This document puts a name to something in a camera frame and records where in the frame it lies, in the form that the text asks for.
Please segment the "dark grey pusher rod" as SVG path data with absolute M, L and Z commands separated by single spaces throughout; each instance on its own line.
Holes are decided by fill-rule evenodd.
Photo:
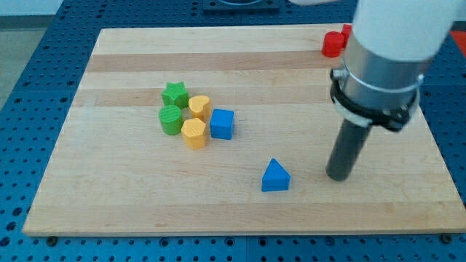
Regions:
M 370 132 L 371 126 L 360 127 L 348 120 L 342 122 L 325 168 L 329 178 L 343 181 L 350 176 Z

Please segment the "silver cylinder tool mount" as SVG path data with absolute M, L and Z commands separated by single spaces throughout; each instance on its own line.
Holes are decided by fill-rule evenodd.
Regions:
M 330 78 L 332 102 L 347 121 L 399 132 L 419 105 L 424 61 L 382 57 L 350 36 Z

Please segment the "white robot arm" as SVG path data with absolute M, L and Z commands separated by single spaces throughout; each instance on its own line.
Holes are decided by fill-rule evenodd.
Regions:
M 461 12 L 460 0 L 368 0 L 357 3 L 331 99 L 343 116 L 326 165 L 346 180 L 374 126 L 399 132 L 419 105 L 419 88 Z

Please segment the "red block behind arm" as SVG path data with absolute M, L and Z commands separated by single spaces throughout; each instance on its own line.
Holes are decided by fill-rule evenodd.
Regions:
M 344 24 L 342 26 L 341 34 L 344 37 L 343 46 L 342 46 L 343 49 L 345 49 L 346 46 L 347 46 L 347 43 L 348 43 L 351 32 L 352 32 L 352 25 L 351 24 Z

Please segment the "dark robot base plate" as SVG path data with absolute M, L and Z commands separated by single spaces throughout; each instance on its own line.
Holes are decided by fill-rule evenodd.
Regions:
M 256 12 L 280 9 L 279 0 L 201 0 L 204 13 L 212 12 Z

